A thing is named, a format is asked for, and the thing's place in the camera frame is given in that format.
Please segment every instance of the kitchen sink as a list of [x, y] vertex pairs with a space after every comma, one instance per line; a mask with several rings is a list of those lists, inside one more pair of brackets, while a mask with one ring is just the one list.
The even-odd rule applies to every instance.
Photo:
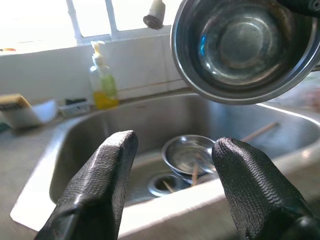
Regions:
[[[132, 207], [141, 205], [139, 203], [155, 198], [160, 202], [159, 197], [166, 196], [163, 199], [168, 199], [178, 196], [180, 192], [186, 191], [180, 194], [183, 195], [191, 191], [190, 185], [175, 175], [161, 157], [162, 146], [171, 138], [193, 134], [213, 140], [220, 137], [241, 139], [277, 122], [278, 126], [249, 143], [264, 151], [275, 163], [287, 161], [280, 165], [294, 171], [302, 164], [300, 160], [305, 164], [306, 159], [315, 157], [311, 150], [319, 148], [318, 119], [317, 114], [302, 115], [265, 104], [224, 105], [195, 93], [151, 97], [70, 119], [57, 128], [51, 144], [19, 196], [11, 217], [38, 231], [50, 216], [69, 180], [97, 147], [118, 131], [134, 130], [139, 140], [129, 175], [125, 201], [128, 210], [125, 208], [123, 212], [125, 218]], [[170, 194], [163, 181], [177, 193]], [[200, 191], [201, 185], [193, 189]]]

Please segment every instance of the stainless steel bowl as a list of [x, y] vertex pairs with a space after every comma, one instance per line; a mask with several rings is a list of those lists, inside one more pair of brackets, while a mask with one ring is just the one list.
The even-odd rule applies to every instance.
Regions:
[[220, 103], [254, 104], [283, 94], [313, 69], [320, 27], [276, 0], [183, 0], [171, 48], [196, 92]]
[[[197, 158], [212, 163], [212, 148], [214, 141], [199, 135], [177, 136], [169, 140], [162, 148], [162, 158], [177, 174], [188, 178], [193, 174]], [[205, 174], [198, 167], [198, 176]]]

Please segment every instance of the wall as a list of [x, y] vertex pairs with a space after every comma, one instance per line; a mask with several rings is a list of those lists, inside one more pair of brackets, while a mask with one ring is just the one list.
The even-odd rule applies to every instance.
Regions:
[[[176, 70], [170, 36], [108, 42], [102, 52], [113, 70], [121, 99], [186, 87]], [[0, 56], [0, 94], [38, 98], [92, 99], [90, 45]]]

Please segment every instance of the sink drain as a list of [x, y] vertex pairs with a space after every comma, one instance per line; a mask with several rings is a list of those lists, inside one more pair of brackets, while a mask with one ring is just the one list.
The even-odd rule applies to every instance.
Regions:
[[189, 187], [189, 185], [179, 177], [170, 173], [163, 173], [154, 176], [149, 181], [147, 189], [150, 193], [158, 197], [170, 194], [171, 192], [165, 183], [175, 192]]

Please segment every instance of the sink rim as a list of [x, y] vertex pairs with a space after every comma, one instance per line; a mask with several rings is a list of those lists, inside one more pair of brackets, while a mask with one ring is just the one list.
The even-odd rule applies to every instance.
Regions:
[[[158, 101], [166, 98], [177, 98], [177, 97], [188, 97], [188, 96], [198, 96], [198, 94], [179, 93], [179, 94], [168, 94], [165, 96], [150, 97], [148, 99], [126, 103], [124, 105], [119, 106], [118, 108], [126, 108], [128, 106], [143, 104], [145, 102], [150, 102], [150, 101]], [[292, 112], [290, 111], [290, 109], [278, 108], [278, 107], [266, 105], [263, 103], [259, 103], [257, 105], [264, 108], [272, 109], [278, 112], [282, 112], [292, 116], [306, 119], [316, 124], [317, 127], [320, 129], [320, 114], [318, 113], [306, 112], [306, 111], [297, 110], [297, 109], [295, 109], [294, 112]], [[11, 218], [15, 222], [18, 222], [36, 231], [39, 231], [42, 228], [43, 224], [47, 221], [48, 217], [50, 216], [50, 214], [52, 213], [52, 211], [56, 206], [50, 198], [49, 191], [50, 191], [50, 185], [51, 185], [52, 177], [55, 170], [55, 165], [58, 160], [56, 156], [58, 156], [61, 150], [61, 147], [63, 146], [66, 140], [66, 136], [75, 125], [93, 116], [102, 114], [105, 111], [113, 111], [113, 109], [101, 110], [101, 111], [90, 113], [86, 116], [73, 118], [73, 119], [67, 120], [66, 122], [62, 123], [57, 127], [57, 129], [55, 130], [54, 136], [50, 141], [50, 144], [45, 149], [42, 157], [40, 158], [35, 168], [33, 169], [28, 181], [26, 182], [22, 192], [20, 193], [10, 213]], [[318, 163], [319, 159], [317, 159], [317, 156], [320, 156], [320, 138], [318, 138], [314, 143], [306, 147], [303, 147], [297, 151], [275, 158], [276, 160], [275, 165], [280, 169], [281, 172], [286, 174], [286, 173], [297, 171], [299, 169], [298, 167], [307, 167], [311, 164]], [[175, 194], [176, 193], [170, 194], [165, 197], [170, 198], [175, 196]]]

